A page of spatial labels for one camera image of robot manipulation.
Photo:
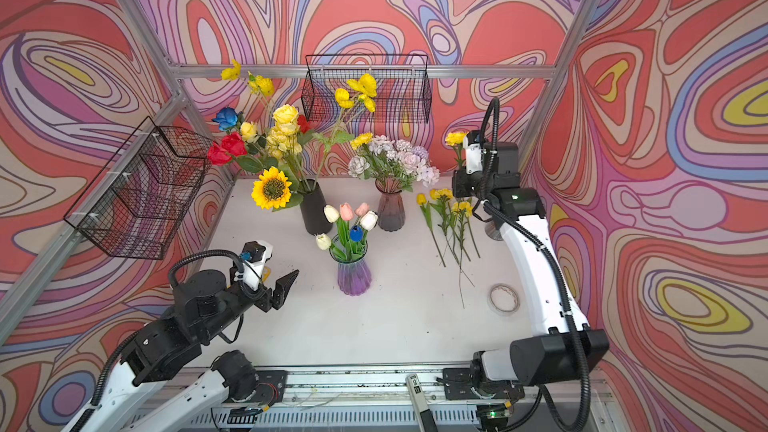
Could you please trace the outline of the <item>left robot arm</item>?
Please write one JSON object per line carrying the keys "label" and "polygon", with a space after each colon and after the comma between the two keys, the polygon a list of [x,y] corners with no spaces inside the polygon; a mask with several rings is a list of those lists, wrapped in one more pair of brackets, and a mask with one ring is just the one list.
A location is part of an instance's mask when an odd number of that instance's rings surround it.
{"label": "left robot arm", "polygon": [[243,352],[214,359],[190,386],[138,421],[142,405],[219,338],[228,345],[231,324],[242,325],[252,307],[280,309],[298,271],[264,283],[273,247],[251,241],[239,253],[211,249],[174,264],[168,281],[174,303],[160,318],[129,335],[107,359],[93,395],[66,425],[68,431],[179,431],[202,413],[232,403],[235,417],[257,417],[283,399],[275,378],[262,379]]}

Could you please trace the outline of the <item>purple glass tulip vase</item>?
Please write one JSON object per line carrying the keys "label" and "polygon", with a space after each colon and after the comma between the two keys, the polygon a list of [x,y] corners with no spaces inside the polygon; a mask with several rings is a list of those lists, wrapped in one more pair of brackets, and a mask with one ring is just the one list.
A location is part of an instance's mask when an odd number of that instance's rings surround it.
{"label": "purple glass tulip vase", "polygon": [[353,250],[348,251],[344,245],[334,239],[329,254],[337,263],[337,285],[348,296],[360,296],[372,284],[372,274],[365,256],[368,246],[364,243],[354,243]]}

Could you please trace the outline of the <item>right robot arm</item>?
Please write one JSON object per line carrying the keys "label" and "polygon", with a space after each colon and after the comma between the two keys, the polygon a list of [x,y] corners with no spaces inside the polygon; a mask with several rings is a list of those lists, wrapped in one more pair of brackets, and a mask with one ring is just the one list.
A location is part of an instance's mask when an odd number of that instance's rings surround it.
{"label": "right robot arm", "polygon": [[478,351],[469,366],[471,390],[487,395],[496,385],[537,388],[558,429],[581,431],[591,412],[592,370],[609,349],[567,286],[551,243],[539,193],[522,185],[519,150],[502,142],[500,102],[492,99],[481,126],[463,141],[464,163],[452,177],[458,198],[474,197],[510,250],[521,280],[529,332],[509,345]]}

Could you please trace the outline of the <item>yellow tulip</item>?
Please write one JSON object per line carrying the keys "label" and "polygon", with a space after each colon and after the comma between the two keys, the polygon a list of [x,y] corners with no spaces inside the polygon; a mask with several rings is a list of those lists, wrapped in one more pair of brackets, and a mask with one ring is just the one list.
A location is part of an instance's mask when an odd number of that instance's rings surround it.
{"label": "yellow tulip", "polygon": [[475,254],[476,254],[477,258],[480,259],[481,255],[480,255],[479,249],[477,247],[475,236],[474,236],[474,233],[473,233],[473,230],[472,230],[472,224],[471,224],[471,217],[470,217],[470,215],[467,216],[467,217],[464,217],[465,223],[466,223],[466,229],[467,229],[467,231],[469,233],[469,237],[470,237],[473,249],[475,251]]}
{"label": "yellow tulip", "polygon": [[433,244],[435,245],[438,253],[438,257],[440,259],[440,263],[443,267],[446,266],[444,256],[442,254],[442,251],[440,250],[440,247],[438,245],[436,236],[434,234],[434,228],[433,228],[433,220],[431,215],[431,203],[427,200],[427,197],[424,193],[419,193],[417,195],[417,204],[421,210],[421,213],[424,217],[425,223],[427,225],[427,228],[429,230],[430,236],[432,238]]}
{"label": "yellow tulip", "polygon": [[452,215],[453,194],[450,189],[432,189],[430,191],[431,207],[439,217],[439,229],[442,232],[448,251],[459,266],[457,251],[454,245],[454,219]]}

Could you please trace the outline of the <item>yellow carnation stem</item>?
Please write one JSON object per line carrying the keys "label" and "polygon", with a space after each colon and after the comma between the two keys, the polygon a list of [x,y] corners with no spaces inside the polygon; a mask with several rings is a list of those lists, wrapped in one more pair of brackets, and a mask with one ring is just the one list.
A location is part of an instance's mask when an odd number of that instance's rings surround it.
{"label": "yellow carnation stem", "polygon": [[446,240],[449,255],[458,265],[459,274],[473,285],[464,270],[464,262],[471,260],[466,249],[466,239],[472,204],[470,201],[455,198],[448,188],[435,190],[432,199],[432,206],[440,218],[439,228]]}
{"label": "yellow carnation stem", "polygon": [[463,270],[463,260],[467,256],[465,247],[465,234],[470,212],[471,205],[467,201],[457,201],[452,205],[452,215],[454,219],[454,245],[459,259],[459,272],[461,276],[464,276],[468,279],[471,285],[474,285],[472,280]]}
{"label": "yellow carnation stem", "polygon": [[444,139],[445,145],[454,152],[457,170],[460,170],[465,163],[463,148],[466,136],[467,133],[464,131],[455,131],[448,133]]}

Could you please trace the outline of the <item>sunflower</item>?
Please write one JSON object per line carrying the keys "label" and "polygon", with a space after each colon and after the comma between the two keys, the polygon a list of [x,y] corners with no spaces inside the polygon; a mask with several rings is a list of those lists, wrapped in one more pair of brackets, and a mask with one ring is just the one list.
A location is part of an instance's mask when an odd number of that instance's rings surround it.
{"label": "sunflower", "polygon": [[291,200],[292,182],[276,167],[265,169],[253,184],[251,197],[263,210],[286,208]]}

